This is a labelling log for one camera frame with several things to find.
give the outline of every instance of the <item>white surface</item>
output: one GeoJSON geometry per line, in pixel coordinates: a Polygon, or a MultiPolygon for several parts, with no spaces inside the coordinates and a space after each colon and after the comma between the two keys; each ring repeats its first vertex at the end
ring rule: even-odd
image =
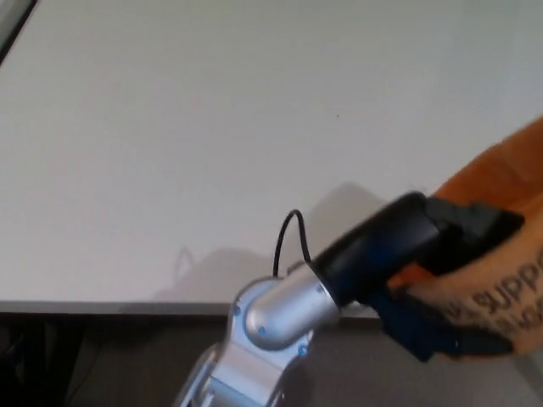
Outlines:
{"type": "Polygon", "coordinates": [[[430,192],[543,112],[542,18],[538,0],[43,0],[0,67],[0,310],[228,303],[293,207],[315,253],[370,192],[430,192]]]}

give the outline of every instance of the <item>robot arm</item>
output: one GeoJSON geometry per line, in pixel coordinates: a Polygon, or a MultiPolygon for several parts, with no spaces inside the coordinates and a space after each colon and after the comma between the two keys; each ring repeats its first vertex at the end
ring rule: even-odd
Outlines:
{"type": "Polygon", "coordinates": [[[436,273],[453,270],[522,223],[510,212],[460,207],[419,192],[395,200],[287,277],[245,287],[232,303],[224,341],[202,355],[175,406],[280,405],[285,371],[342,308],[371,298],[414,261],[436,273]]]}

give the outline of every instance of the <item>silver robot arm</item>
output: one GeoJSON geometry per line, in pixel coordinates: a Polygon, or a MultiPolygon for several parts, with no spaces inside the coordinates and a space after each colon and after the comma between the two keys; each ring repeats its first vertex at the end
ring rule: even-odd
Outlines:
{"type": "Polygon", "coordinates": [[[225,341],[200,358],[175,406],[278,406],[285,371],[307,355],[313,332],[338,316],[309,265],[251,282],[232,303],[225,341]]]}
{"type": "Polygon", "coordinates": [[[285,372],[309,352],[315,330],[428,252],[443,222],[407,194],[283,279],[251,282],[230,308],[224,341],[193,368],[176,407],[277,407],[285,372]]]}

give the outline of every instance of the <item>wire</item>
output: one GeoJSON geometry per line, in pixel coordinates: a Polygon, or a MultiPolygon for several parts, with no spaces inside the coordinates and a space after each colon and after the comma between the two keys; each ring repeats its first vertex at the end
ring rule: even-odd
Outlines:
{"type": "Polygon", "coordinates": [[[307,248],[307,236],[305,235],[305,223],[304,216],[297,209],[293,209],[288,212],[287,217],[283,221],[281,226],[281,231],[279,232],[279,237],[277,238],[277,245],[275,247],[275,254],[273,256],[273,271],[272,275],[274,277],[279,276],[279,258],[281,257],[281,248],[283,246],[283,239],[285,238],[285,232],[287,231],[288,224],[292,218],[298,219],[298,229],[299,229],[299,244],[302,248],[302,255],[304,256],[304,261],[306,263],[311,262],[311,256],[309,255],[309,249],[307,248]]]}

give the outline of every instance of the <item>black object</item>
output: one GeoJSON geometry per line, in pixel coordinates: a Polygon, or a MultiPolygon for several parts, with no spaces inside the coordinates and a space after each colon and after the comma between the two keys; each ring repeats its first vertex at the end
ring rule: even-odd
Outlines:
{"type": "Polygon", "coordinates": [[[509,354],[508,339],[476,326],[455,327],[415,298],[393,297],[386,284],[412,262],[435,275],[456,270],[502,244],[523,222],[489,205],[460,206],[411,192],[347,232],[311,266],[339,307],[355,300],[371,306],[384,332],[421,361],[435,352],[509,354]]]}
{"type": "Polygon", "coordinates": [[[0,358],[0,405],[64,407],[88,317],[1,316],[9,327],[11,344],[0,358]],[[46,352],[46,326],[55,332],[50,358],[46,352]],[[16,374],[18,365],[22,365],[21,377],[16,374]]]}
{"type": "Polygon", "coordinates": [[[436,274],[465,265],[522,224],[521,215],[489,205],[459,206],[410,192],[347,232],[311,264],[344,307],[383,287],[412,262],[436,274]]]}

